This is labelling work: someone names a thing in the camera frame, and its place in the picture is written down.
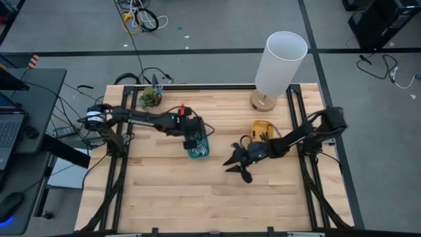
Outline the black aluminium table frame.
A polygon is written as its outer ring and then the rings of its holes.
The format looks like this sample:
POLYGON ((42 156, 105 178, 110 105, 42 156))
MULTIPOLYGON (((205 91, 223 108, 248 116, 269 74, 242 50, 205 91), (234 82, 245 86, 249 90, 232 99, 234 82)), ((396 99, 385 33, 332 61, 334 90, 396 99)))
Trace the black aluminium table frame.
POLYGON ((265 159, 249 168, 253 182, 228 173, 232 144, 250 133, 256 120, 273 122, 282 134, 292 131, 286 96, 273 111, 252 108, 249 84, 171 85, 155 113, 191 107, 214 129, 210 154, 191 160, 182 139, 135 126, 122 197, 111 203, 107 227, 124 234, 244 236, 274 230, 312 228, 301 166, 295 147, 281 159, 265 159))

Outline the white flat board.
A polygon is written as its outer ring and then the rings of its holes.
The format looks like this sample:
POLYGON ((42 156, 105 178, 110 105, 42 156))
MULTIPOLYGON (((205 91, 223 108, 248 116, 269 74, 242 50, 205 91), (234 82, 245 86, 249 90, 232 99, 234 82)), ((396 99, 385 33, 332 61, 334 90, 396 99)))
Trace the white flat board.
POLYGON ((56 188, 81 189, 86 172, 87 168, 58 157, 47 184, 56 188))

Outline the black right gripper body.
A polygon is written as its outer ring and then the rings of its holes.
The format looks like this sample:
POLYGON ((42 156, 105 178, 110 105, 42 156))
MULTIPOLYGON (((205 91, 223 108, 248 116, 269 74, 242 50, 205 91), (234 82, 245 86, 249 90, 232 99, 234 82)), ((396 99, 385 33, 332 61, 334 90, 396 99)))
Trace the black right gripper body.
POLYGON ((241 163, 243 165, 258 163, 262 159, 267 158, 270 155, 270 152, 270 144, 268 142, 251 142, 245 148, 241 163))

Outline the black power strip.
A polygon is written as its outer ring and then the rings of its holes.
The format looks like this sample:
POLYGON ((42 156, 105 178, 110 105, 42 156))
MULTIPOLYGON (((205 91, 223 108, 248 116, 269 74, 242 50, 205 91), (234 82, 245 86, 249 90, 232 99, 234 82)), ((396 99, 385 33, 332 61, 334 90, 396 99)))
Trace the black power strip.
POLYGON ((74 126, 65 126, 60 128, 55 128, 53 134, 56 138, 61 139, 69 136, 77 135, 79 130, 74 126))

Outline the potted green succulent plant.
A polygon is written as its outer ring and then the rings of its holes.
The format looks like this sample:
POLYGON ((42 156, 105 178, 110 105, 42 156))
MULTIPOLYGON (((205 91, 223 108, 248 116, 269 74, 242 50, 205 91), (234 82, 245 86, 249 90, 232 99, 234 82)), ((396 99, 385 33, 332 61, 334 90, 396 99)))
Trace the potted green succulent plant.
POLYGON ((142 109, 159 106, 162 101, 163 92, 163 86, 146 87, 138 100, 139 106, 142 109))

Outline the yellow plastic bin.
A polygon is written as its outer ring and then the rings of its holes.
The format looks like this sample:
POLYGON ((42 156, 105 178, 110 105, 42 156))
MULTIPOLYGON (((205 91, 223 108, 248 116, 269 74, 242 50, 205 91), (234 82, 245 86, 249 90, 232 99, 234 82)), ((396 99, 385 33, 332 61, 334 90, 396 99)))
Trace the yellow plastic bin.
POLYGON ((269 121, 265 121, 265 120, 256 120, 253 124, 252 124, 252 129, 251 129, 251 138, 254 142, 263 142, 260 139, 260 134, 263 132, 267 132, 268 133, 268 140, 272 139, 274 137, 274 127, 273 124, 269 121))

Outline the teal plastic bin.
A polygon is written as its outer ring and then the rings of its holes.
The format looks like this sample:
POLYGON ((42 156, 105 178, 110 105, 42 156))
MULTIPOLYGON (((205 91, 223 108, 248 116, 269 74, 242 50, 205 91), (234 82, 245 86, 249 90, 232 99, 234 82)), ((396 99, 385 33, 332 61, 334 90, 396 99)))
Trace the teal plastic bin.
POLYGON ((187 153, 192 160, 205 159, 209 156, 209 155, 207 156, 196 155, 192 153, 192 149, 200 150, 201 145, 207 145, 209 147, 206 132, 196 132, 196 133, 190 134, 189 136, 186 136, 185 141, 183 142, 183 145, 184 145, 184 149, 187 150, 187 153))

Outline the black desk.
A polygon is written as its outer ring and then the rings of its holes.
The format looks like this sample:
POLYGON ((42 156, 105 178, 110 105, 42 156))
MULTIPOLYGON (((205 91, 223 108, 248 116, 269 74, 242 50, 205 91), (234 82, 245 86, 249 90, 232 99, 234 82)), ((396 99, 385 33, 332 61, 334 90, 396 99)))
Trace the black desk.
POLYGON ((43 195, 49 166, 54 157, 86 168, 90 157, 81 151, 45 133, 61 91, 66 70, 10 69, 9 72, 30 85, 28 91, 7 92, 12 101, 28 113, 27 124, 36 128, 39 136, 33 140, 21 138, 9 159, 5 172, 0 175, 0 201, 13 192, 23 193, 23 202, 11 217, 0 222, 0 236, 19 236, 38 208, 38 196, 43 195))

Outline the black mouse blue light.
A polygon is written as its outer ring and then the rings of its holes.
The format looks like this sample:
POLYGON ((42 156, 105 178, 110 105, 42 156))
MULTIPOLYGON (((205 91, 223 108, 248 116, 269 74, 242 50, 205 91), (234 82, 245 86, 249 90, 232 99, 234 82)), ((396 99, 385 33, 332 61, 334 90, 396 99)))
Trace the black mouse blue light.
POLYGON ((11 221, 13 215, 23 201, 24 194, 22 192, 10 193, 0 201, 0 226, 11 221))

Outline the dark laptop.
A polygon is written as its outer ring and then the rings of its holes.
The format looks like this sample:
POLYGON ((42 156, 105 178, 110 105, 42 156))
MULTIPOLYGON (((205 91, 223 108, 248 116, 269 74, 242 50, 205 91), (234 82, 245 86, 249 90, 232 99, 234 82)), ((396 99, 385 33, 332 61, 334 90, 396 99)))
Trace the dark laptop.
POLYGON ((7 168, 26 113, 0 92, 0 171, 7 168))

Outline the black equipment cabinet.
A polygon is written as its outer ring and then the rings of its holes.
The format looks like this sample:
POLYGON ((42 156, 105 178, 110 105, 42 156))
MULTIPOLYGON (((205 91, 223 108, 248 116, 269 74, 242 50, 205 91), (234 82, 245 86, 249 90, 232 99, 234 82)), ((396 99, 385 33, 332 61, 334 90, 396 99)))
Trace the black equipment cabinet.
POLYGON ((385 46, 421 12, 421 0, 341 0, 352 12, 348 25, 362 50, 385 46))

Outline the white shade wooden base lamp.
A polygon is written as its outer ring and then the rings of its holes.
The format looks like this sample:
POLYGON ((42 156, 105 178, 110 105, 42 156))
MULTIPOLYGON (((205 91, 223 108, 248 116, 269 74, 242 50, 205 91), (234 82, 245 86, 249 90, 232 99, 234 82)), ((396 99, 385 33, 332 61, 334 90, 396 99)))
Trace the white shade wooden base lamp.
POLYGON ((267 38, 250 96, 252 108, 260 112, 275 108, 307 52, 306 41, 293 32, 274 32, 267 38))

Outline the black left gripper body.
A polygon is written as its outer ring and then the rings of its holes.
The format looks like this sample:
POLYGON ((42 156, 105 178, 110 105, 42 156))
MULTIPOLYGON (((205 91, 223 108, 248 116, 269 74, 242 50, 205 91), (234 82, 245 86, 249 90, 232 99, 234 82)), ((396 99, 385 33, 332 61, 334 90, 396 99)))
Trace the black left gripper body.
POLYGON ((195 149, 207 144, 205 124, 201 117, 187 118, 184 122, 184 149, 195 149))

